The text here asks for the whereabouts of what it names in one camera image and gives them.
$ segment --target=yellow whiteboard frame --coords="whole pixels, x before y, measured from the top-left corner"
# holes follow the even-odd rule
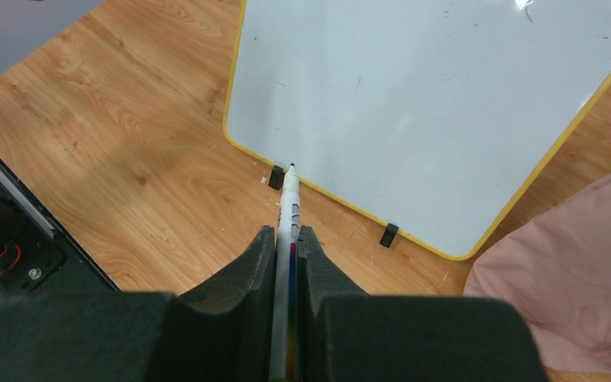
[[[242,0],[241,7],[242,8],[240,10],[238,29],[235,32],[235,47],[233,48],[233,62],[231,64],[231,76],[228,81],[228,90],[226,91],[226,105],[224,107],[224,121],[222,122],[224,136],[236,148],[244,151],[245,153],[251,155],[254,158],[257,158],[261,162],[265,162],[267,165],[273,166],[275,163],[269,161],[267,158],[264,158],[263,156],[255,153],[254,151],[241,146],[236,141],[234,141],[231,138],[231,136],[228,134],[228,129],[227,129],[228,111],[231,108],[231,95],[233,92],[233,81],[235,80],[235,67],[238,62],[238,53],[240,49],[240,38],[242,37],[242,30],[244,27],[244,14],[245,14],[245,9],[247,7],[247,0]],[[558,137],[556,142],[554,142],[554,144],[551,146],[549,151],[547,151],[547,153],[544,154],[544,156],[542,157],[542,160],[540,160],[538,165],[531,171],[530,175],[528,176],[528,178],[526,178],[526,180],[523,182],[521,187],[519,187],[519,189],[516,190],[512,199],[509,200],[509,202],[504,206],[502,211],[500,211],[500,213],[497,215],[497,217],[491,223],[491,225],[488,226],[488,229],[486,230],[484,235],[479,239],[479,241],[477,241],[477,243],[474,245],[472,250],[468,252],[466,255],[464,256],[449,255],[447,253],[444,253],[443,251],[438,250],[437,248],[432,247],[428,243],[425,243],[424,241],[420,240],[419,238],[401,229],[399,230],[399,234],[413,241],[414,243],[420,245],[421,247],[427,248],[428,250],[436,253],[437,255],[440,255],[441,257],[445,259],[462,261],[462,260],[467,260],[471,258],[472,256],[476,255],[479,252],[479,250],[481,249],[481,246],[484,245],[486,240],[488,240],[488,238],[493,234],[493,231],[495,231],[498,225],[500,225],[500,222],[502,222],[502,220],[509,214],[509,212],[512,210],[512,207],[514,207],[516,202],[518,202],[519,199],[523,196],[523,194],[526,193],[526,191],[531,186],[533,181],[535,181],[535,179],[539,176],[539,173],[544,169],[545,166],[547,166],[547,163],[549,163],[549,161],[554,157],[554,155],[556,155],[556,152],[558,151],[558,149],[560,149],[561,146],[563,146],[563,143],[565,143],[568,137],[570,137],[570,135],[575,131],[579,123],[584,119],[584,117],[589,113],[589,111],[591,111],[596,101],[598,101],[601,98],[601,96],[603,96],[603,93],[605,92],[605,90],[608,89],[610,85],[611,85],[611,72],[605,78],[605,80],[601,83],[598,89],[596,89],[596,91],[592,94],[589,100],[584,104],[582,109],[580,109],[579,113],[577,113],[577,115],[573,118],[573,120],[570,122],[568,127],[563,131],[563,133],[561,133],[561,135]],[[362,214],[363,216],[366,216],[367,218],[374,220],[378,224],[387,226],[386,221],[380,219],[377,216],[373,216],[371,213],[366,212],[363,209],[360,209],[359,207],[353,205],[352,203],[348,203],[347,201],[344,201],[343,199],[337,197],[336,195],[333,195],[332,193],[323,189],[322,187],[311,183],[307,179],[301,178],[301,182],[305,185],[308,185],[310,188],[315,189],[320,193],[323,193],[327,197],[334,199],[335,201],[341,203],[342,205]]]

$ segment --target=whiteboard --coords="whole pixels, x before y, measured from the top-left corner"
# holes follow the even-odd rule
[[[0,74],[103,0],[0,0]]]
[[[466,259],[611,80],[611,0],[247,0],[232,78],[231,142]]]

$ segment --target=wooden table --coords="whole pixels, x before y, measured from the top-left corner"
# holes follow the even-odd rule
[[[194,287],[275,224],[270,168],[221,119],[238,1],[107,0],[0,76],[0,156],[124,290]],[[495,231],[611,172],[611,88]],[[455,263],[308,189],[303,223],[370,293],[460,294]],[[557,381],[611,376],[556,373]]]

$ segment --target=pink cloth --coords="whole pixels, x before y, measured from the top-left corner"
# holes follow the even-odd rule
[[[611,174],[488,249],[465,295],[510,302],[546,366],[611,372]]]

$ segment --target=wooden floor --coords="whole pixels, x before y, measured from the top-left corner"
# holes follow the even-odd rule
[[[270,167],[221,131],[239,11],[107,0],[0,77],[1,158],[124,290],[188,290],[276,223]],[[487,245],[609,172],[611,88]],[[370,293],[460,294],[473,263],[382,248],[380,226],[312,189],[302,216]]]

